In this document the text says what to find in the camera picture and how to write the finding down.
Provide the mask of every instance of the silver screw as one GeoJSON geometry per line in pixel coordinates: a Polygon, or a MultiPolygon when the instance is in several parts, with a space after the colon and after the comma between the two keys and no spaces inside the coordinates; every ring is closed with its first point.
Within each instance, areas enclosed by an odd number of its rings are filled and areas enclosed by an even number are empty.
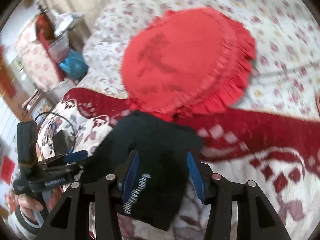
{"type": "Polygon", "coordinates": [[[255,186],[257,185],[257,183],[256,183],[255,181],[253,181],[253,180],[249,180],[249,181],[248,181],[248,185],[249,185],[250,187],[255,187],[255,186]]]}
{"type": "Polygon", "coordinates": [[[215,180],[220,180],[222,178],[222,176],[219,173],[214,173],[212,175],[212,178],[215,179],[215,180]]]}
{"type": "Polygon", "coordinates": [[[75,181],[74,183],[71,184],[71,187],[72,187],[72,188],[77,188],[77,187],[79,187],[79,186],[80,186],[80,183],[77,182],[77,181],[75,181]]]}
{"type": "Polygon", "coordinates": [[[106,179],[107,180],[113,180],[113,179],[115,179],[116,178],[116,176],[114,175],[114,174],[108,174],[107,176],[106,176],[106,179]]]}

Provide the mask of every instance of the ruffled trim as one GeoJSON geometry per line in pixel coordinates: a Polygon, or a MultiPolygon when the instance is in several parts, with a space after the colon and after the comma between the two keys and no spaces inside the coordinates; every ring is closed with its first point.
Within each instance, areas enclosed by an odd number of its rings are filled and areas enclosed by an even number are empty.
{"type": "MultiPolygon", "coordinates": [[[[134,93],[127,89],[129,92],[128,104],[131,110],[139,109],[165,121],[172,121],[174,115],[209,115],[223,112],[244,94],[243,89],[248,86],[248,78],[252,70],[248,60],[255,58],[255,40],[241,23],[224,14],[212,8],[198,8],[196,10],[214,17],[222,27],[222,49],[216,62],[217,67],[208,73],[207,78],[193,92],[157,111],[147,102],[135,97],[134,93]]],[[[164,25],[173,14],[186,11],[189,10],[168,11],[163,18],[156,17],[147,29],[164,25]]]]}

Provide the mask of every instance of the transparent plastic container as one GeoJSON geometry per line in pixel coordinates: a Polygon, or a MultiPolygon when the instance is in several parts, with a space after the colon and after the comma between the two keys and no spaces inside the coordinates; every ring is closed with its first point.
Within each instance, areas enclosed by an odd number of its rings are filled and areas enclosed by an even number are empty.
{"type": "Polygon", "coordinates": [[[69,55],[69,38],[67,33],[63,33],[49,47],[51,58],[57,63],[62,63],[69,55]]]}

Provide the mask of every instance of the floral pattern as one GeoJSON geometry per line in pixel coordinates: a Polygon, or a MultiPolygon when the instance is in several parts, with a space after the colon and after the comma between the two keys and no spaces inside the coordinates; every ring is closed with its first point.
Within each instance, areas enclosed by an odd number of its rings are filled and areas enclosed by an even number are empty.
{"type": "Polygon", "coordinates": [[[318,118],[314,96],[320,78],[320,27],[301,0],[112,0],[83,52],[89,69],[103,76],[103,93],[127,97],[120,74],[124,51],[155,16],[201,6],[243,23],[256,40],[250,86],[235,107],[318,118]]]}
{"type": "Polygon", "coordinates": [[[14,49],[38,88],[48,92],[58,85],[59,77],[55,66],[43,45],[35,38],[34,19],[26,23],[14,49]]]}

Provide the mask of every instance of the red cushion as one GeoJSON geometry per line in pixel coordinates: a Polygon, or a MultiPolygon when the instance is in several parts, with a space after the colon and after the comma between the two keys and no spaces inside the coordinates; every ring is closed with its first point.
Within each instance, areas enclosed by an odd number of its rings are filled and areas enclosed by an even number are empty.
{"type": "Polygon", "coordinates": [[[224,111],[242,96],[254,57],[249,32],[220,12],[169,11],[134,37],[124,54],[130,108],[166,120],[224,111]]]}

